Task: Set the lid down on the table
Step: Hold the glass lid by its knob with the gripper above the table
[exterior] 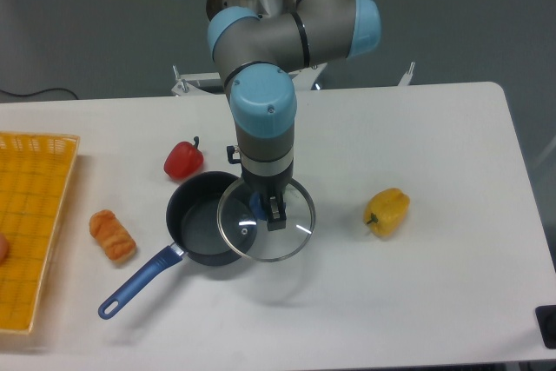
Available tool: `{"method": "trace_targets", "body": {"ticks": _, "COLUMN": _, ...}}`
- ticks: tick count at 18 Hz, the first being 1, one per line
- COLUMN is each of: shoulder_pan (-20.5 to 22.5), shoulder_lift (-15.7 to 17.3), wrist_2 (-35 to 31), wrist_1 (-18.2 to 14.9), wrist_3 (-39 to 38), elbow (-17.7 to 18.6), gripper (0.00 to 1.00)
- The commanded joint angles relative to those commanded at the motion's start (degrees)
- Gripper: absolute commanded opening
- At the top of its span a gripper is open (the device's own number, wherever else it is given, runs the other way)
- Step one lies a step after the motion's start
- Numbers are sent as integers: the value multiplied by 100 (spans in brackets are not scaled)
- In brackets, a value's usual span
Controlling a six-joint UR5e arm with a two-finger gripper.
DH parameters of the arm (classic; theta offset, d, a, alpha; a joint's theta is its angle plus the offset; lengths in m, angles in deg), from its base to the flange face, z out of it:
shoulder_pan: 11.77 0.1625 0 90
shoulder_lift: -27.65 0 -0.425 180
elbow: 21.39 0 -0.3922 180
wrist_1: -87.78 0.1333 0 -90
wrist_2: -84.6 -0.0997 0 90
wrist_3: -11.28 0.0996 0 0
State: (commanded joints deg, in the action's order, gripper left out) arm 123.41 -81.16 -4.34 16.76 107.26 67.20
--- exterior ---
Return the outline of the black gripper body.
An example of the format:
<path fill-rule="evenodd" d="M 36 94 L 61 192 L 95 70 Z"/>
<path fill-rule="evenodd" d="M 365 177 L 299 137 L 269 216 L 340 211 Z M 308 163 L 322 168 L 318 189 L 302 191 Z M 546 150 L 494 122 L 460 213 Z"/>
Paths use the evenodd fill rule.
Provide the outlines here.
<path fill-rule="evenodd" d="M 274 176 L 260 176 L 242 168 L 242 178 L 254 192 L 261 194 L 264 204 L 270 204 L 270 199 L 275 197 L 279 207 L 283 204 L 283 193 L 292 177 L 292 165 Z"/>

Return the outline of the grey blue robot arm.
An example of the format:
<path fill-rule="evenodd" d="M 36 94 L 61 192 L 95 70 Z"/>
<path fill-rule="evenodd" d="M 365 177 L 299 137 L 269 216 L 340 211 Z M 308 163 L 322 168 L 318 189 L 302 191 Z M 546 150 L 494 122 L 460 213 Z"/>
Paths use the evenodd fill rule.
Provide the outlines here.
<path fill-rule="evenodd" d="M 235 124 L 242 178 L 271 230 L 287 222 L 297 101 L 291 73 L 374 50 L 374 0 L 227 0 L 210 18 L 208 48 Z"/>

